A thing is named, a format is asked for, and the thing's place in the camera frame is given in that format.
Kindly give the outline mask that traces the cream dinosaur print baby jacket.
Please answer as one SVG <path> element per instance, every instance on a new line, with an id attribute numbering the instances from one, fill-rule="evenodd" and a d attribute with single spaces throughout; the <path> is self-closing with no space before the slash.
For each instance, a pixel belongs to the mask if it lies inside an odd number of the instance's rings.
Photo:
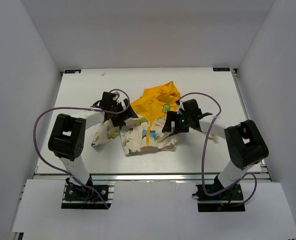
<path id="1" fill-rule="evenodd" d="M 168 111 L 176 111 L 181 97 L 173 81 L 147 88 L 140 98 L 131 103 L 137 118 L 129 118 L 122 127 L 114 127 L 106 120 L 95 132 L 91 146 L 98 148 L 116 138 L 121 141 L 125 156 L 143 152 L 174 151 L 179 134 L 162 132 Z"/>

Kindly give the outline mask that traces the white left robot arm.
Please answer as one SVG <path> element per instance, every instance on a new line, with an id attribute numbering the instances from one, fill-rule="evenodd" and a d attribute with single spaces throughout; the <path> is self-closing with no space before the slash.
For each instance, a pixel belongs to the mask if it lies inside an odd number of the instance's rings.
<path id="1" fill-rule="evenodd" d="M 65 171 L 69 174 L 69 183 L 76 185 L 76 194 L 84 200 L 93 195 L 93 187 L 88 184 L 90 174 L 82 160 L 86 130 L 110 121 L 113 127 L 121 128 L 127 119 L 136 118 L 130 106 L 127 95 L 119 101 L 119 89 L 103 92 L 97 105 L 92 105 L 80 113 L 57 115 L 48 148 L 64 164 Z"/>

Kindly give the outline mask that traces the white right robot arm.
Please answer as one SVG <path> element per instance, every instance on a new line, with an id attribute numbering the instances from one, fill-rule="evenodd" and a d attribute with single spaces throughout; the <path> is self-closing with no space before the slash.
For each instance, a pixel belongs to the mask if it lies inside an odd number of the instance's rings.
<path id="1" fill-rule="evenodd" d="M 218 116 L 202 112 L 195 99 L 184 101 L 177 111 L 168 111 L 162 132 L 176 135 L 190 129 L 205 133 L 207 138 L 211 134 L 220 137 L 227 144 L 230 161 L 216 176 L 213 193 L 207 192 L 207 196 L 226 199 L 246 172 L 269 155 L 254 121 L 245 120 L 237 125 L 222 122 Z"/>

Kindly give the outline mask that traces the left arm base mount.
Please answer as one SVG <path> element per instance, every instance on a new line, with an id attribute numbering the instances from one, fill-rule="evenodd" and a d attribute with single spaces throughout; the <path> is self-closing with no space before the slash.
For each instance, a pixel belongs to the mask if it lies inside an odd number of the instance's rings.
<path id="1" fill-rule="evenodd" d="M 114 186 L 99 184 L 93 188 L 101 195 L 108 207 L 111 206 L 114 194 Z M 107 210 L 100 197 L 92 190 L 80 191 L 66 184 L 64 188 L 61 209 L 67 210 Z"/>

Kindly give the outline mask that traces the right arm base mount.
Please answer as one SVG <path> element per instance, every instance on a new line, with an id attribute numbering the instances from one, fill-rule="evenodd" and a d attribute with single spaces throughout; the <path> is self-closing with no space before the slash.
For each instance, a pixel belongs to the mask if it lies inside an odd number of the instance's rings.
<path id="1" fill-rule="evenodd" d="M 215 196 L 207 196 L 202 185 L 196 186 L 196 193 L 192 197 L 197 200 L 198 211 L 201 213 L 244 212 L 243 193 L 237 184 L 233 188 Z"/>

